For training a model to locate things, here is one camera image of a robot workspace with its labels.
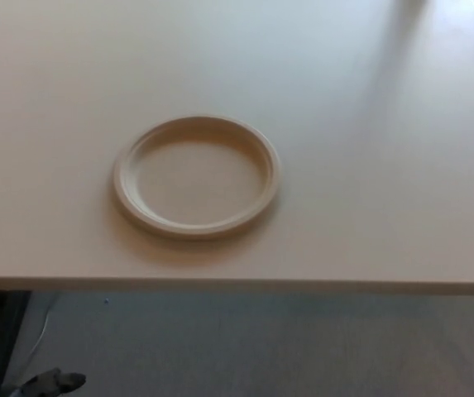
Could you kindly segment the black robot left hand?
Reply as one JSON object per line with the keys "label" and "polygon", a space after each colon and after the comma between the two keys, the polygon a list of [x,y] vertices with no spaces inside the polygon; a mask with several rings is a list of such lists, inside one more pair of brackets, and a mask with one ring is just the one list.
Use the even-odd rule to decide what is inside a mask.
{"label": "black robot left hand", "polygon": [[86,375],[77,372],[63,372],[54,368],[33,376],[19,385],[9,396],[56,397],[66,395],[85,385]]}

